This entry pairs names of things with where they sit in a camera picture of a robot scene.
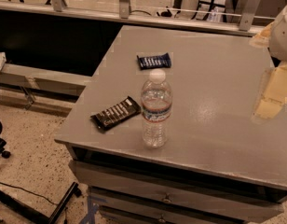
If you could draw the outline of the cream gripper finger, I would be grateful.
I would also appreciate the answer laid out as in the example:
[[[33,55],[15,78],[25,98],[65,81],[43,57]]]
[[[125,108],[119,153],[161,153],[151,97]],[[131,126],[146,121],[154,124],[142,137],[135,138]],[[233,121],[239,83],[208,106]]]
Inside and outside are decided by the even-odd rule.
[[[260,80],[252,120],[274,119],[287,105],[287,62],[268,68]]]
[[[268,48],[273,24],[274,22],[271,22],[261,32],[254,35],[250,39],[249,44],[255,48]]]

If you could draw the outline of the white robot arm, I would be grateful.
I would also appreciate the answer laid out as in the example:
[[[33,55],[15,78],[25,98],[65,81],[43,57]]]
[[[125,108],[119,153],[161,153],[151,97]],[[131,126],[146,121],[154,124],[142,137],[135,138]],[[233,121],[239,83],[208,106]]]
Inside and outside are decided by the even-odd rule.
[[[287,5],[273,22],[250,39],[249,44],[267,48],[270,56],[280,61],[277,67],[264,74],[253,111],[258,119],[274,119],[287,104]]]

